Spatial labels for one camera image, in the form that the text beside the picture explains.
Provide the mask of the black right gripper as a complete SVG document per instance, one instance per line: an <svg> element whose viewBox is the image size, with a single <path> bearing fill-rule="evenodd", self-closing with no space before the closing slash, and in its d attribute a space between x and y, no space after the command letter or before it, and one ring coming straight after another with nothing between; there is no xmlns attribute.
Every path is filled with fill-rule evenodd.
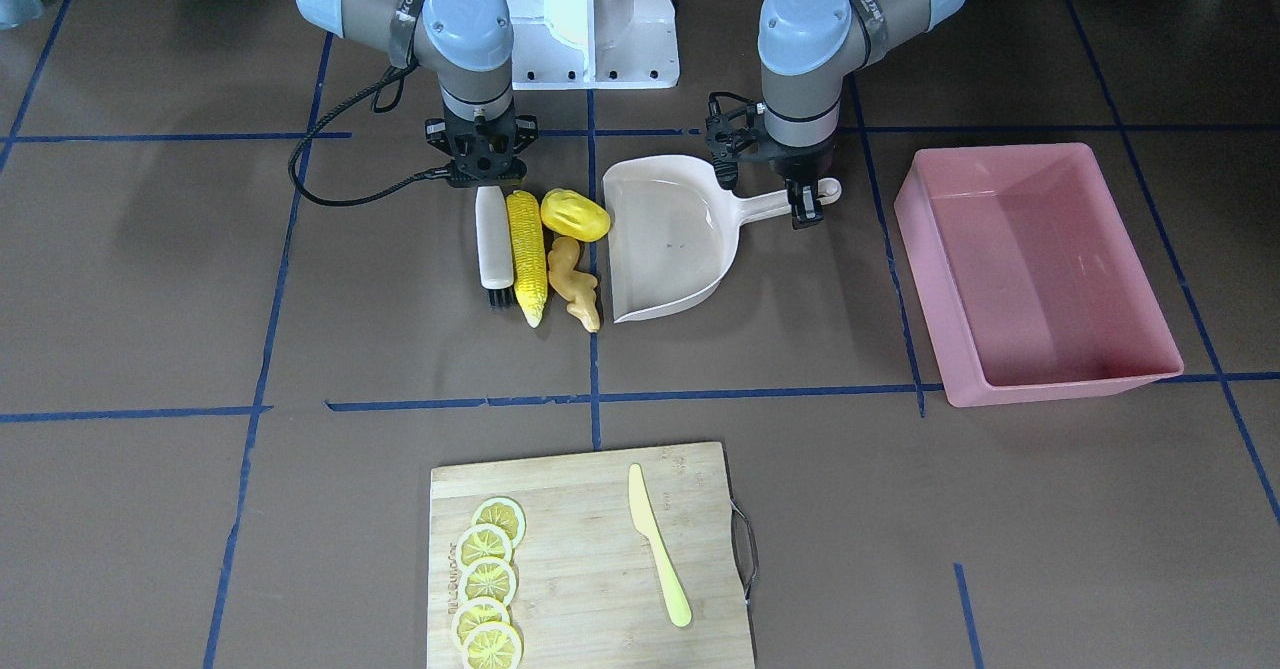
<svg viewBox="0 0 1280 669"><path fill-rule="evenodd" d="M448 113L425 122L425 137L451 159L445 166L429 169L429 180L445 180L456 189L481 185L521 185L527 168L518 153L539 139L536 116L502 113L495 119L463 119Z"/></svg>

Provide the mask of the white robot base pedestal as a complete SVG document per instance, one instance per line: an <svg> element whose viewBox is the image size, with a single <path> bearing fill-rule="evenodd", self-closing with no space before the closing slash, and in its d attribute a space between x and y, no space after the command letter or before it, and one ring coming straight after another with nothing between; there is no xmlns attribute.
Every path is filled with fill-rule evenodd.
<svg viewBox="0 0 1280 669"><path fill-rule="evenodd" d="M517 91L669 90L675 0L507 0Z"/></svg>

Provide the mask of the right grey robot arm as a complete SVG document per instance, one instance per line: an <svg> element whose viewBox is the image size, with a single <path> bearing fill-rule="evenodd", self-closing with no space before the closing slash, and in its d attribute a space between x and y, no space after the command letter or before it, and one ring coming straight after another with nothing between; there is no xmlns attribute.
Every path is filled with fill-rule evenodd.
<svg viewBox="0 0 1280 669"><path fill-rule="evenodd" d="M370 100L387 113L380 95L402 87L416 69L436 75L443 114L425 123L431 148L447 155L440 168L411 174L410 182L444 180L457 189L518 185L527 171L520 155L538 139L535 116L513 107L515 31L506 0L294 0L311 26L383 51L389 67L374 84L317 119L291 153L288 173L306 194L300 162L311 141L340 113Z"/></svg>

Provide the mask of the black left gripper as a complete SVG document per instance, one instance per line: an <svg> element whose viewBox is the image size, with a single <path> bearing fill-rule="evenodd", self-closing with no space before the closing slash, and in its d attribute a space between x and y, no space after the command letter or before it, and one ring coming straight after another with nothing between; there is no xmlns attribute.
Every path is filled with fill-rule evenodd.
<svg viewBox="0 0 1280 669"><path fill-rule="evenodd" d="M819 178L832 162L833 128L822 128L820 139L778 139L765 127L764 101L735 92L710 92L705 145L722 189L736 189L739 164L768 164L790 185L792 226L804 230L823 219Z"/></svg>

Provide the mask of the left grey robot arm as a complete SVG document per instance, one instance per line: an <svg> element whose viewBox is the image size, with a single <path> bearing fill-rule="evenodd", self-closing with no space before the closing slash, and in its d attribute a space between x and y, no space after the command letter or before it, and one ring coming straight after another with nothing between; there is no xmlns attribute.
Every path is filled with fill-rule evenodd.
<svg viewBox="0 0 1280 669"><path fill-rule="evenodd" d="M781 210L796 230L823 217L820 189L832 162L846 77L952 17L965 0L764 0L756 49L763 98L721 91L708 98L707 146L716 180L731 191L742 162L783 180Z"/></svg>

